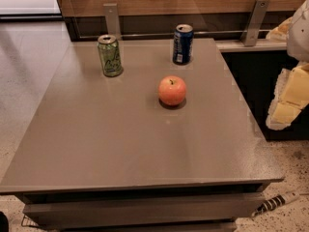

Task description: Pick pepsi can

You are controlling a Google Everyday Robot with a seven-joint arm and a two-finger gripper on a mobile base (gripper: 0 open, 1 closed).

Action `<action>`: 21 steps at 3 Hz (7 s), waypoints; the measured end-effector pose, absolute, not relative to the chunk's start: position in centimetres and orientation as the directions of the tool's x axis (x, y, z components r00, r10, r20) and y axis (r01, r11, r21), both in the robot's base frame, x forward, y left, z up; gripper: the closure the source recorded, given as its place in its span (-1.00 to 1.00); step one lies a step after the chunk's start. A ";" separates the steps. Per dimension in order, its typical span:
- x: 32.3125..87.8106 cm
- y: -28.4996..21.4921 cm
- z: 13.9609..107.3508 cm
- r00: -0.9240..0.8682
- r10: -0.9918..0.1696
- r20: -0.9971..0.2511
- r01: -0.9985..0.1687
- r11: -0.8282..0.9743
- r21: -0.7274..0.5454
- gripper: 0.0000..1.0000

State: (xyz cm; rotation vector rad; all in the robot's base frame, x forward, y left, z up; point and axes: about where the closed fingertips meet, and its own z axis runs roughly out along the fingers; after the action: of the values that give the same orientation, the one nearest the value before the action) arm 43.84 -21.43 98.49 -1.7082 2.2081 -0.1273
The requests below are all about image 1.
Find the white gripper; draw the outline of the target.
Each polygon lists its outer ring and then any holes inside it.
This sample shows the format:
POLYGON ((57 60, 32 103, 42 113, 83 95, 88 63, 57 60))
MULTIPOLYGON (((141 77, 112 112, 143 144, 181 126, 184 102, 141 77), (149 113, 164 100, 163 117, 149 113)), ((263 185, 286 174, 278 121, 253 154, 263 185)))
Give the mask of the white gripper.
POLYGON ((267 112, 267 127, 274 131, 289 127, 300 114, 300 109, 308 103, 309 64, 297 66, 291 71, 283 69, 278 75, 274 99, 267 112))

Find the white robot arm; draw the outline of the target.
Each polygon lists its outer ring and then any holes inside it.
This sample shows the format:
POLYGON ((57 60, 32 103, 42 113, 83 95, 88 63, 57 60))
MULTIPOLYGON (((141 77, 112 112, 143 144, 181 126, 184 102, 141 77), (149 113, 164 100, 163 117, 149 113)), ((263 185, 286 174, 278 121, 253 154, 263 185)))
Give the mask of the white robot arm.
POLYGON ((290 71, 277 77, 274 98, 267 112, 266 125, 280 131, 289 127, 309 104, 309 0, 294 15, 267 34, 268 40, 285 40, 287 53, 298 61, 290 71))

